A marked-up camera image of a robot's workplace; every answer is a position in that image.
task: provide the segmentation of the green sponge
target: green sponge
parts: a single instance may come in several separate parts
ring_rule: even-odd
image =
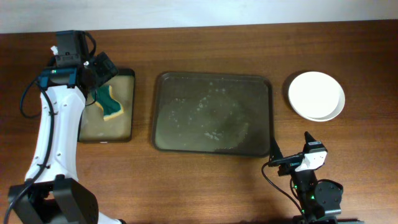
[[[97,101],[95,105],[104,111],[104,121],[109,121],[124,113],[123,105],[113,98],[112,86],[101,86],[97,89]]]

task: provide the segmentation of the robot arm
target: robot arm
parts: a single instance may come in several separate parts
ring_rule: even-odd
[[[9,191],[10,208],[23,223],[125,223],[100,213],[95,196],[78,183],[76,174],[76,145],[86,96],[118,73],[105,53],[94,57],[95,47],[88,53],[86,35],[95,46],[85,32],[58,32],[58,49],[52,48],[58,51],[57,66],[46,68],[37,79],[42,113],[36,151],[25,184]],[[54,199],[47,199],[49,194]]]
[[[52,149],[50,152],[47,169],[35,181],[35,183],[55,180],[57,175],[65,178],[73,178],[78,181],[76,174],[76,145],[79,130],[80,117],[85,107],[85,97],[78,88],[67,88],[66,85],[49,87],[47,95],[53,104],[54,134]],[[36,151],[32,164],[26,173],[25,180],[32,179],[39,171],[38,164],[44,163],[50,131],[49,105],[43,94],[42,117],[39,136],[37,138]]]
[[[300,202],[300,206],[293,198],[288,197],[296,203],[302,214],[294,217],[294,223],[336,224],[338,223],[336,216],[341,213],[340,203],[343,195],[343,186],[332,180],[317,180],[315,170],[324,164],[328,151],[322,142],[316,141],[310,133],[306,132],[304,136],[305,145],[303,152],[289,157],[283,157],[274,141],[270,161],[264,164],[263,168],[266,165],[270,167],[279,166],[279,176],[290,175],[292,177],[291,181],[294,184],[292,192],[296,191],[297,195],[295,197]]]

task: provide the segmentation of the small tray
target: small tray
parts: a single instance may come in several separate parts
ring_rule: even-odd
[[[83,143],[128,142],[131,140],[132,117],[136,76],[131,69],[119,69],[116,75],[104,85],[111,85],[114,99],[124,108],[124,113],[109,121],[104,121],[103,110],[96,105],[86,106],[80,120],[78,141]],[[86,104],[93,102],[88,96]]]
[[[265,157],[274,135],[263,77],[169,72],[157,81],[152,143],[160,151]]]

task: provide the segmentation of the white bowl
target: white bowl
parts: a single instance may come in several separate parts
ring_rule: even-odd
[[[310,121],[329,121],[341,113],[345,95],[341,85],[322,72],[305,72],[289,86],[289,102],[296,113]]]

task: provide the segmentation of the dark gray tray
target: dark gray tray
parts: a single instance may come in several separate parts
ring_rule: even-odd
[[[152,143],[160,151],[264,157],[273,137],[263,77],[169,72],[157,81]]]

